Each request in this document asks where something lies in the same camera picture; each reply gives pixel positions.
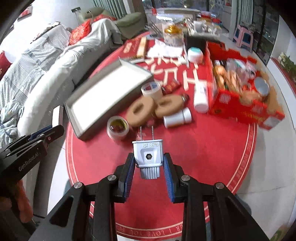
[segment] white plug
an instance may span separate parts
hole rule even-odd
[[[133,141],[133,154],[140,168],[141,178],[156,179],[160,177],[159,167],[163,165],[163,140],[154,140],[152,126],[152,140],[143,140],[140,127],[140,141]]]

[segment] metal prong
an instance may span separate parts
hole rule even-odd
[[[143,140],[143,136],[142,136],[142,127],[140,126],[140,137],[141,137],[141,141]]]
[[[152,126],[152,140],[154,140],[154,127]]]

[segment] open box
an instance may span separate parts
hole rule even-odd
[[[65,102],[75,135],[89,140],[108,119],[128,107],[141,94],[141,86],[154,81],[153,74],[119,59],[82,84]]]
[[[236,50],[221,47],[219,44],[207,42],[205,49],[205,65],[207,66],[207,81],[209,93],[209,114],[218,115],[224,118],[235,118],[241,123],[257,123],[261,128],[270,130],[285,118],[282,107],[276,99],[276,91],[270,85],[268,75],[264,72],[257,71],[256,77],[261,76],[265,79],[270,88],[269,96],[262,103],[254,100],[252,104],[246,106],[241,103],[240,96],[237,93],[217,88],[213,75],[213,60],[227,60],[234,58],[250,61],[254,64],[257,60],[248,56],[247,58],[240,55]]]

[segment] red snack packet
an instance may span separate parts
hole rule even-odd
[[[168,80],[168,84],[163,87],[163,94],[171,94],[181,86],[180,82],[176,79]]]

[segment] jar with gold lid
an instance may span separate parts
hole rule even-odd
[[[164,42],[169,46],[183,46],[184,34],[176,25],[169,25],[163,30]]]

